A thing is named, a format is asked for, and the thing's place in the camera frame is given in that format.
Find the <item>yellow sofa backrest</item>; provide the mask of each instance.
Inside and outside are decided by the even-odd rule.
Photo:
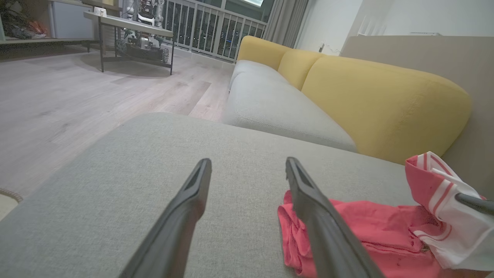
[[[359,153],[404,164],[443,155],[463,130],[468,94],[440,76],[338,56],[311,67],[302,92],[353,139]]]

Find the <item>beige partition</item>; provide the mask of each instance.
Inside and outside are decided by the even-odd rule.
[[[473,112],[443,159],[494,199],[494,37],[351,37],[341,56],[430,72],[464,88]]]

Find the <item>black metal table frame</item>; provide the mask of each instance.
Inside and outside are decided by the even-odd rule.
[[[114,48],[115,48],[115,57],[103,57],[103,35],[102,35],[102,26],[113,26],[114,33],[115,33],[115,41],[114,41]],[[138,58],[138,57],[132,57],[132,56],[125,56],[125,57],[118,57],[117,56],[117,26],[111,25],[111,24],[106,24],[106,23],[101,23],[101,17],[98,17],[98,32],[99,32],[99,55],[101,59],[101,72],[105,72],[103,63],[104,62],[119,62],[119,61],[136,61],[136,62],[141,62],[141,63],[146,63],[146,64],[151,64],[151,65],[156,65],[160,67],[165,67],[165,68],[170,68],[170,75],[171,71],[173,69],[173,51],[175,50],[175,34],[173,34],[173,37],[171,39],[171,63],[163,63],[159,61],[152,61],[152,60],[147,60],[143,58]]]

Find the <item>wooden floor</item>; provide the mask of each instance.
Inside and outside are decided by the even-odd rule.
[[[101,73],[99,52],[82,50],[0,61],[0,187],[28,196],[140,114],[221,116],[231,71],[175,56],[171,76],[167,68],[131,61],[105,63]]]

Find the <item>gray sofa seat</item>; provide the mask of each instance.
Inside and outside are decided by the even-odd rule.
[[[242,72],[255,73],[258,76],[263,76],[273,81],[279,81],[288,84],[288,81],[283,76],[281,76],[281,74],[275,69],[260,63],[256,63],[248,60],[240,60],[237,61],[237,63],[235,64],[232,78],[230,79],[229,88],[232,87],[233,81]]]
[[[195,164],[212,160],[185,277],[296,277],[277,208],[287,156],[342,201],[414,205],[404,167],[336,148],[154,113],[110,132],[0,221],[2,278],[117,277]]]
[[[254,73],[234,80],[223,123],[357,152],[330,116],[288,83]]]

